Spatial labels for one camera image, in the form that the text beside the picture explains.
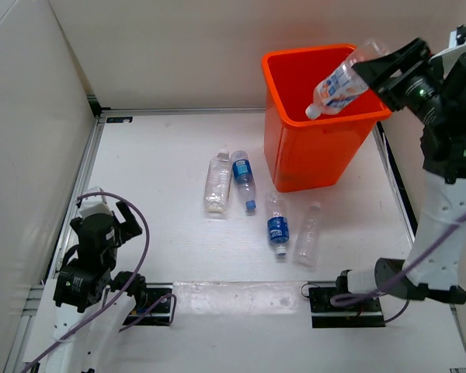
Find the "white orange label bottle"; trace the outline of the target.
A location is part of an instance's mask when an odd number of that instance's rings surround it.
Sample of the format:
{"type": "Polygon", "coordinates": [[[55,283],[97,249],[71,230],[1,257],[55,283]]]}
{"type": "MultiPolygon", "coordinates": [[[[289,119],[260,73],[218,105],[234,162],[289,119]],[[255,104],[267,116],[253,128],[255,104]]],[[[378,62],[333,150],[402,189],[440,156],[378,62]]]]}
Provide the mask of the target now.
{"type": "Polygon", "coordinates": [[[331,74],[318,83],[312,103],[306,108],[308,119],[336,115],[368,89],[366,82],[353,70],[359,62],[371,61],[390,53],[388,46],[375,38],[356,48],[331,74]]]}

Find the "clear bottle white cap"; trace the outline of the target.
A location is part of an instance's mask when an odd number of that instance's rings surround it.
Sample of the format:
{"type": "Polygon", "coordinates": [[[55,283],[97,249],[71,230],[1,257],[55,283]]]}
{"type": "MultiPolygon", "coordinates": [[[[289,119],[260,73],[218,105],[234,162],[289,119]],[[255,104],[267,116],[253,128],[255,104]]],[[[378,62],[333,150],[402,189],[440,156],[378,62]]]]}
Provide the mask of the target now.
{"type": "Polygon", "coordinates": [[[209,162],[203,204],[210,214],[226,212],[231,186],[231,159],[228,150],[220,150],[209,162]]]}

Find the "blue label bottle white cap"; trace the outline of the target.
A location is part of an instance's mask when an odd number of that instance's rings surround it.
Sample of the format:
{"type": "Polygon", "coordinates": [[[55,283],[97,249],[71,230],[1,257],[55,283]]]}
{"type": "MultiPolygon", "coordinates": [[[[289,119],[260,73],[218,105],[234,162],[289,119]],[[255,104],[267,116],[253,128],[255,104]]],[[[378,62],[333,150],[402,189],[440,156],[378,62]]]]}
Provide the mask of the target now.
{"type": "Polygon", "coordinates": [[[287,212],[282,195],[273,191],[266,198],[266,225],[270,247],[274,250],[277,259],[284,259],[290,241],[290,231],[287,212]]]}

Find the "clear unlabelled plastic bottle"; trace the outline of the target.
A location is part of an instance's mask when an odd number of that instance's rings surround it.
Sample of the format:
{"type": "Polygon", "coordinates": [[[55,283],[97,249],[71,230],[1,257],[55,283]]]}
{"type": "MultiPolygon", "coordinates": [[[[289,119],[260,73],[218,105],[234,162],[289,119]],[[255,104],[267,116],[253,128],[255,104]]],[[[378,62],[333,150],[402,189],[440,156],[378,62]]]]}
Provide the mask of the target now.
{"type": "Polygon", "coordinates": [[[322,209],[319,202],[314,202],[306,210],[301,221],[294,251],[294,261],[306,267],[314,267],[321,233],[322,209]]]}

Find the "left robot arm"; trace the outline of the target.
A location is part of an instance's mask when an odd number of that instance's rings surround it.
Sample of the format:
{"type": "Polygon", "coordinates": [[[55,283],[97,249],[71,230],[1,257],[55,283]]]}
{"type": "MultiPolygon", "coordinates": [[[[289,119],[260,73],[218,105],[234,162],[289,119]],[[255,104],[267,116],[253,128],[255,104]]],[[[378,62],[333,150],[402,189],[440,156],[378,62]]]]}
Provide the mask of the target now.
{"type": "Polygon", "coordinates": [[[113,277],[118,249],[144,235],[151,238],[144,215],[130,201],[116,198],[119,221],[104,191],[78,197],[79,215],[70,226],[78,237],[65,254],[53,294],[52,343],[23,368],[44,372],[99,372],[108,346],[122,331],[130,311],[146,306],[144,276],[137,270],[113,277]]]}

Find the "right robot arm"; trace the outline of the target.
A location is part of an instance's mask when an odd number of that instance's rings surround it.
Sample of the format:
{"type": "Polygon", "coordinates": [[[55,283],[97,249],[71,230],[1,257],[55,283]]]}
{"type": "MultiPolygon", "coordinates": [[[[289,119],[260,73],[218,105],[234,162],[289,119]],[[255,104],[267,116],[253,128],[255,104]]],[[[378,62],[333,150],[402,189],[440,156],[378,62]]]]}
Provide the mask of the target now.
{"type": "Polygon", "coordinates": [[[349,311],[368,298],[433,299],[462,305],[458,263],[466,241],[466,26],[433,54],[422,39],[354,71],[391,111],[410,110],[423,124],[426,196],[405,260],[379,259],[338,277],[331,304],[349,311]]]}

